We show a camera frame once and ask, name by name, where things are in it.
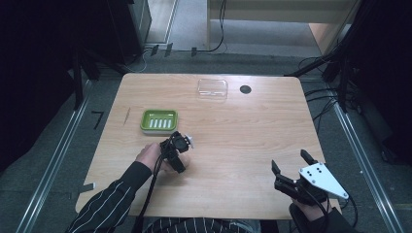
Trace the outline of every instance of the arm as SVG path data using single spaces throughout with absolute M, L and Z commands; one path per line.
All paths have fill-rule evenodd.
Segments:
M 94 195 L 66 232 L 112 232 L 123 224 L 136 191 L 152 175 L 160 155 L 158 144 L 146 145 L 120 179 Z
M 307 206 L 302 203 L 299 203 L 297 200 L 292 201 L 305 214 L 306 218 L 309 220 L 307 226 L 310 232 L 320 232 L 322 229 L 324 229 L 326 218 L 324 216 L 324 213 L 318 206 Z M 332 208 L 327 201 L 323 202 L 322 205 L 324 206 L 325 210 L 327 210 L 328 216 L 327 229 L 324 232 L 358 232 L 335 208 Z

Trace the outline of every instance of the clear plastic container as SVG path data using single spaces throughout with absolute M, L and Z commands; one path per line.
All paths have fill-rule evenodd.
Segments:
M 199 80 L 197 85 L 199 98 L 207 99 L 226 99 L 227 81 L 224 80 Z

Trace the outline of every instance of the floor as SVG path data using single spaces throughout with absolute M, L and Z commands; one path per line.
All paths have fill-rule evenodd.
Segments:
M 160 37 L 151 39 L 152 42 L 148 44 L 148 47 L 160 44 L 160 48 L 165 48 L 166 44 L 173 43 L 173 51 L 169 55 L 166 55 L 164 50 L 160 50 L 157 54 L 147 53 L 142 59 L 129 64 L 129 69 L 143 73 L 281 76 L 313 60 L 313 58 L 306 58 L 320 55 L 308 31 L 308 25 L 304 23 L 241 22 L 239 28 L 238 22 L 229 20 L 224 22 L 225 41 L 216 54 L 198 53 L 192 56 L 190 52 L 181 52 L 191 48 L 205 49 L 204 30 L 198 29 L 205 26 L 205 21 L 202 20 L 205 14 L 205 1 L 176 1 L 175 15 L 161 14 L 165 18 L 173 18 L 172 24 L 167 26 L 170 29 L 168 36 L 167 27 L 163 27 L 163 32 L 157 33 Z M 161 11 L 153 10 L 153 17 L 159 16 Z M 216 45 L 222 36 L 218 22 L 213 25 L 213 35 L 213 43 Z M 36 215 L 32 216 L 34 221 L 28 221 L 27 228 L 31 230 L 25 231 L 21 223 L 24 219 L 29 219 L 25 212 L 30 203 L 37 201 L 32 199 L 33 194 L 42 182 L 45 171 L 59 146 L 59 140 L 74 115 L 74 96 L 61 107 L 33 149 L 1 175 L 0 232 L 61 232 L 76 215 L 74 206 L 79 188 L 84 183 L 88 166 L 121 81 L 121 76 L 116 72 L 104 66 L 100 68 L 102 77 L 99 82 L 91 82 L 88 85 L 83 113 L 79 118 L 77 129 L 73 132 L 71 143 L 67 146 L 61 163 L 58 164 L 50 189 L 47 190 L 48 195 L 46 199 L 38 200 L 42 207 L 36 210 L 38 211 Z M 300 78 L 304 91 L 326 87 L 320 79 L 321 73 L 320 70 L 314 70 Z M 327 91 L 320 91 L 308 96 L 308 100 L 329 95 L 331 93 Z M 308 102 L 313 117 L 323 110 L 327 101 L 327 98 L 322 98 Z M 104 112 L 100 124 L 95 129 L 93 128 L 98 116 L 92 111 Z M 318 136 L 329 169 L 342 185 L 350 190 L 356 200 L 359 212 L 357 229 L 362 232 L 396 232 L 390 227 L 391 223 L 395 223 L 402 226 L 397 232 L 412 232 L 411 167 L 392 165 L 382 160 L 379 145 L 374 141 L 366 122 L 357 111 L 350 110 L 343 117 L 351 120 L 350 126 L 356 129 L 355 135 L 360 146 L 354 145 L 351 138 L 353 135 L 348 134 L 348 130 L 343 127 L 338 108 L 331 108 L 322 117 Z M 359 157 L 359 153 L 362 152 L 366 154 L 366 158 Z M 368 170 L 367 167 L 365 169 L 363 164 L 365 161 L 370 164 L 372 170 Z M 383 190 L 383 196 L 387 199 L 380 199 L 382 192 L 376 192 L 376 189 Z M 387 221 L 386 211 L 394 211 L 396 219 Z M 353 222 L 354 207 L 348 205 L 344 208 L 343 215 L 349 222 Z M 116 232 L 130 232 L 133 219 L 129 217 Z M 279 230 L 290 232 L 289 222 L 279 221 Z

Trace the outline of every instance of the cable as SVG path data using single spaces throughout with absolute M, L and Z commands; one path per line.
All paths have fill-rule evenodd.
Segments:
M 208 53 L 208 54 L 222 54 L 225 53 L 227 51 L 227 44 L 223 42 L 224 39 L 224 30 L 223 30 L 223 23 L 224 23 L 224 14 L 226 11 L 226 1 L 227 0 L 223 0 L 222 1 L 222 5 L 221 5 L 221 10 L 219 13 L 219 22 L 221 24 L 221 31 L 222 31 L 222 37 L 221 37 L 221 41 L 219 42 L 219 44 L 212 50 L 197 50 L 196 52 L 204 52 L 204 53 Z M 213 51 L 217 50 L 218 48 L 221 47 L 221 45 L 224 44 L 226 49 L 224 50 L 224 52 L 219 52 L 219 53 L 212 53 Z M 191 50 L 171 50 L 171 51 L 182 51 L 182 52 L 191 52 Z
M 336 97 L 337 97 L 337 95 L 325 95 L 325 96 L 315 97 L 313 99 L 308 99 L 308 100 L 306 100 L 306 102 L 311 102 L 311 101 L 314 101 L 314 100 L 320 100 L 320 99 L 325 99 L 325 98 L 336 98 Z
M 321 119 L 322 116 L 327 113 L 331 107 L 333 105 L 335 105 L 337 103 L 337 100 L 334 98 L 330 98 L 329 101 L 327 101 L 327 103 L 325 104 L 324 108 L 322 109 L 322 111 L 315 117 L 313 117 L 313 120 L 315 121 L 315 119 L 319 118 L 318 120 L 318 126 L 316 127 L 316 133 L 319 134 L 320 128 L 321 128 Z
M 151 50 L 152 50 L 152 49 L 146 50 L 146 51 L 142 54 L 142 59 L 143 59 L 143 62 L 145 62 L 145 66 L 144 66 L 143 69 L 141 69 L 140 71 L 134 71 L 134 70 L 130 69 L 128 66 L 126 66 L 126 65 L 123 65 L 123 67 L 126 68 L 128 71 L 130 71 L 130 72 L 132 72 L 132 73 L 142 73 L 143 71 L 146 70 L 146 67 L 148 66 L 148 63 L 146 62 L 146 59 L 145 59 L 145 54 L 148 53 L 148 52 L 151 51 Z
M 309 95 L 314 94 L 316 92 L 326 91 L 326 90 L 337 90 L 337 88 L 322 88 L 322 89 L 309 90 L 309 91 L 305 92 L 305 96 L 309 96 Z

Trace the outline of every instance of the metal frame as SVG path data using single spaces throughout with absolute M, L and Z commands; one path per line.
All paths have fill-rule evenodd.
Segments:
M 43 175 L 39 185 L 37 186 L 36 191 L 30 199 L 24 216 L 21 219 L 20 224 L 17 228 L 17 233 L 32 231 L 33 226 L 36 223 L 36 219 L 43 207 L 43 204 L 45 203 L 46 198 L 48 197 L 49 191 L 52 188 L 52 183 L 59 171 L 60 165 L 64 159 L 64 156 L 66 155 L 66 151 L 70 146 L 70 143 L 79 125 L 79 122 L 82 119 L 82 116 L 85 112 L 89 93 L 91 92 L 92 88 L 93 82 L 87 80 L 85 86 L 85 99 L 80 105 L 79 109 L 72 114 L 70 121 L 66 129 L 64 130 L 63 135 L 61 136 L 60 141 L 57 145 L 57 148 L 54 151 L 54 154 L 51 158 L 51 161 L 45 171 L 45 174 Z
M 336 112 L 337 117 L 342 125 L 343 130 L 348 138 L 349 144 L 354 151 L 355 158 L 357 159 L 364 178 L 366 180 L 367 185 L 370 188 L 370 192 L 372 193 L 373 198 L 375 199 L 376 205 L 381 212 L 382 219 L 385 221 L 385 224 L 388 227 L 389 232 L 394 233 L 401 233 L 405 232 L 403 230 L 403 226 L 396 215 L 394 206 L 389 199 L 384 187 L 382 186 L 381 182 L 379 181 L 378 176 L 375 173 L 375 170 L 370 163 L 365 150 L 361 144 L 361 141 L 355 131 L 354 126 L 348 116 L 345 114 L 342 109 L 334 105 L 334 110 Z

